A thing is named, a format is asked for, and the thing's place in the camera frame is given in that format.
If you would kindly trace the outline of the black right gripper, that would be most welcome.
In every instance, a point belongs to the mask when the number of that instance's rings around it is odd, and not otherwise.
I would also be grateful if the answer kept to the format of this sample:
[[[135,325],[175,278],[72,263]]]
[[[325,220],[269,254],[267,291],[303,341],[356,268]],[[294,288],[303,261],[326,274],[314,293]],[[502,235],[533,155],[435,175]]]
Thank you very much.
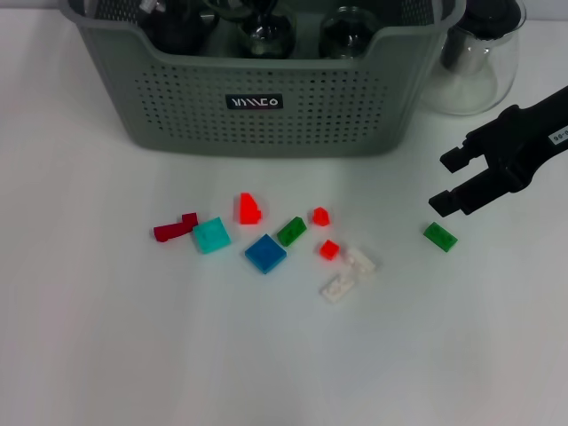
[[[441,217],[458,210],[469,215],[508,192],[525,189],[540,166],[567,149],[566,137],[554,140],[566,126],[566,88],[533,106],[506,108],[440,157],[451,173],[480,156],[485,157],[487,169],[452,191],[431,197],[429,205]]]

